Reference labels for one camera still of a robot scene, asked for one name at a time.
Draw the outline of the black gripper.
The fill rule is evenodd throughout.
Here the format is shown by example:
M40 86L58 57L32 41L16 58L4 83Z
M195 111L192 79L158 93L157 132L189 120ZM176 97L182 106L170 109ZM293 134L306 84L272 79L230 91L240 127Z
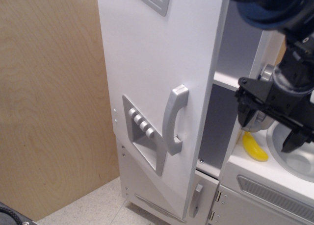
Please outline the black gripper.
M256 111L277 120L291 132L281 152L292 152L314 139L314 56L309 52L286 51L275 67L272 81L241 77L235 92L238 121L246 127Z

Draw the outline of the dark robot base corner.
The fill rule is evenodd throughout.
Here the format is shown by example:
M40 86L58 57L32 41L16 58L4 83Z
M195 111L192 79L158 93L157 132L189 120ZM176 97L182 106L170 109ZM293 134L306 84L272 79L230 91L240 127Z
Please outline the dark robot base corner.
M1 225L37 225L35 221L0 203L0 224Z

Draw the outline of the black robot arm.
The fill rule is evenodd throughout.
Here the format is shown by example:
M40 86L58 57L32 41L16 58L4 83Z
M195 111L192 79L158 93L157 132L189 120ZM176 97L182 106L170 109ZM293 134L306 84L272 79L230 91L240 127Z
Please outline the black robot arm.
M247 24L278 31L287 47L270 81L239 79L238 121L246 127L261 111L285 125L282 151L290 153L314 140L314 0L233 1Z

